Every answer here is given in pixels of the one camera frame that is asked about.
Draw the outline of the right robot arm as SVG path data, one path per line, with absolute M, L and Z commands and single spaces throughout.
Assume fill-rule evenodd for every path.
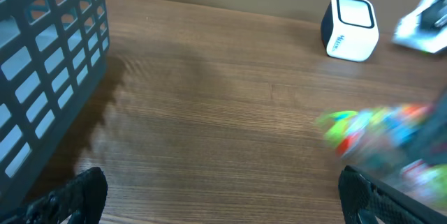
M 396 26 L 393 42 L 413 50 L 446 51 L 446 0 L 421 0 Z M 428 165 L 446 163 L 446 90 L 435 100 L 408 148 L 409 155 Z

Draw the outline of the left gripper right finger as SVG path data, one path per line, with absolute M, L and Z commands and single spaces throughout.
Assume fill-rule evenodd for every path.
M 338 181 L 346 224 L 446 224 L 446 216 L 347 165 Z

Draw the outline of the green Haribo candy bag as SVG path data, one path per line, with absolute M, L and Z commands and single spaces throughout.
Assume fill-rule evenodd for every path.
M 325 143 L 353 165 L 431 207 L 446 208 L 446 164 L 409 157 L 409 145 L 430 104 L 400 104 L 322 114 L 316 124 Z

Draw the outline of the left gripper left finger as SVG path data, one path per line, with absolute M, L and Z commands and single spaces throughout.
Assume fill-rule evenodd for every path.
M 92 167 L 47 195 L 2 215 L 1 224 L 98 224 L 107 193 L 104 172 Z

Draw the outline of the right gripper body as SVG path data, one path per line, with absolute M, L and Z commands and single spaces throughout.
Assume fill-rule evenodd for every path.
M 439 95 L 432 110 L 409 147 L 412 160 L 428 165 L 446 164 L 446 90 Z

